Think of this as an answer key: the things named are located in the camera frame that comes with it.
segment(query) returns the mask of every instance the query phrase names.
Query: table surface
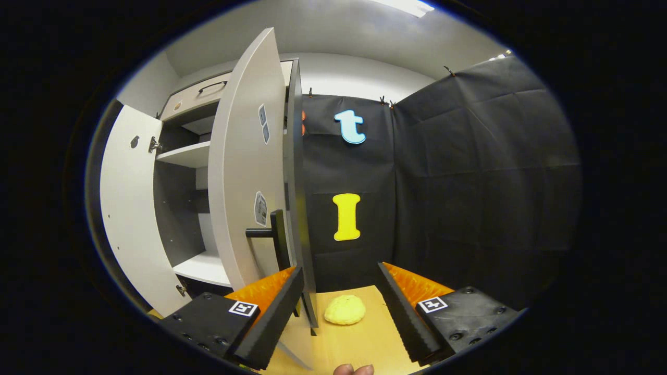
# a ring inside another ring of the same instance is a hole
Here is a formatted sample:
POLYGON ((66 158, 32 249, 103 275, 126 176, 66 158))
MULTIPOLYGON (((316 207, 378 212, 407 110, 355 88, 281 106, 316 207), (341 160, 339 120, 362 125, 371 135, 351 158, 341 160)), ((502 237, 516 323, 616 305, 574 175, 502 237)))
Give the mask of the table surface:
POLYGON ((262 374, 332 375, 336 367, 347 363, 354 368, 373 364, 378 375, 411 374, 425 367, 410 362, 384 299, 375 286, 317 293, 317 314, 317 336, 311 336, 314 369, 306 370, 276 348, 262 374), (351 326, 339 326, 324 319, 324 310, 329 302, 344 294, 353 294, 366 305, 364 318, 351 326))

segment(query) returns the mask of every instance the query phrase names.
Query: cabinet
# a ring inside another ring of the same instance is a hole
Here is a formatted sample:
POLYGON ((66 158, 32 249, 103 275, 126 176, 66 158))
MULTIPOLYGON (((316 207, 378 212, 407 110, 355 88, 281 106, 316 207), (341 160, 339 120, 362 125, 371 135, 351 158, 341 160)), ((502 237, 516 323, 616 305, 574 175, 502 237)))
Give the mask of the cabinet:
MULTIPOLYGON (((102 159, 101 212, 123 273, 162 316, 191 300, 177 275, 237 290, 278 271, 271 239, 248 239, 245 229, 260 228, 258 192, 268 213, 293 211, 289 192, 297 189, 283 170, 292 150, 283 145, 292 147, 286 137, 301 129, 301 109, 289 104, 301 96, 289 84, 297 67, 281 63, 270 28, 233 71, 174 93, 160 119, 121 109, 102 159)), ((290 260, 301 265, 298 229, 285 230, 290 260)), ((295 319, 280 347, 307 366, 311 353, 298 343, 309 340, 310 324, 306 314, 295 319)))

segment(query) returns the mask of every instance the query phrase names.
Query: cabinet shelf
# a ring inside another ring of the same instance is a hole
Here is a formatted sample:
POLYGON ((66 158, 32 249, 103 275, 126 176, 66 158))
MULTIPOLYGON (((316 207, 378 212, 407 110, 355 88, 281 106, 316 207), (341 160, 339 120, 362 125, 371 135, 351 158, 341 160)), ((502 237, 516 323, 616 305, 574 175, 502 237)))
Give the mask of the cabinet shelf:
POLYGON ((205 167, 208 165, 208 152, 210 147, 211 141, 201 142, 165 152, 158 155, 155 160, 190 168, 205 167))
POLYGON ((217 254, 203 252, 173 268, 175 274, 200 282, 231 287, 217 254))

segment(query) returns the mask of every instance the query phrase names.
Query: white wall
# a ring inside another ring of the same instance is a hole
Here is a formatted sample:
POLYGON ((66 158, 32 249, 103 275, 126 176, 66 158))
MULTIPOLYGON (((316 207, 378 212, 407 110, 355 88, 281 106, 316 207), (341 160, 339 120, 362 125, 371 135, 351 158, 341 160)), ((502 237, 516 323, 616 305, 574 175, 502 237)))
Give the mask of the white wall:
POLYGON ((122 104, 155 117, 179 80, 167 54, 161 52, 148 61, 126 84, 116 99, 122 104))
MULTIPOLYGON (((362 97, 397 102, 415 91, 435 82, 435 79, 414 71, 364 59, 333 53, 281 53, 280 58, 299 57, 301 89, 313 88, 313 94, 362 97)), ((178 80, 177 91, 225 71, 232 70, 236 61, 206 67, 178 80)))

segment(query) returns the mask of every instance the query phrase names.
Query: open cabinet door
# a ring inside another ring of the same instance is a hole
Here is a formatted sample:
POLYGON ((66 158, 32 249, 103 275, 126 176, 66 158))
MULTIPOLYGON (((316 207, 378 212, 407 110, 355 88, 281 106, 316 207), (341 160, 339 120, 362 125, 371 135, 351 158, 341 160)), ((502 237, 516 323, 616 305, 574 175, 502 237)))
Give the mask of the open cabinet door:
POLYGON ((310 252, 308 216, 305 206, 305 180, 303 176, 303 107, 301 104, 301 70, 299 59, 291 64, 289 77, 289 101, 287 103, 287 128, 283 136, 283 172, 287 186, 288 240, 293 259, 292 265, 303 267, 305 281, 303 303, 310 326, 317 328, 317 298, 315 297, 315 274, 313 256, 310 252))
MULTIPOLYGON (((215 246, 234 290, 278 271, 272 240, 250 240, 245 230, 270 228, 268 215, 285 210, 284 115, 285 79, 275 34, 269 28, 255 38, 231 72, 211 133, 211 223, 215 246), (260 195, 265 202, 260 204, 265 206, 260 210, 264 221, 255 215, 260 195)), ((279 347, 302 366, 311 366, 307 317, 300 314, 292 318, 279 347)))
POLYGON ((107 140, 99 179, 99 198, 109 245, 123 273, 162 316, 191 298, 181 295, 157 230, 153 201, 155 151, 162 122, 123 106, 107 140))

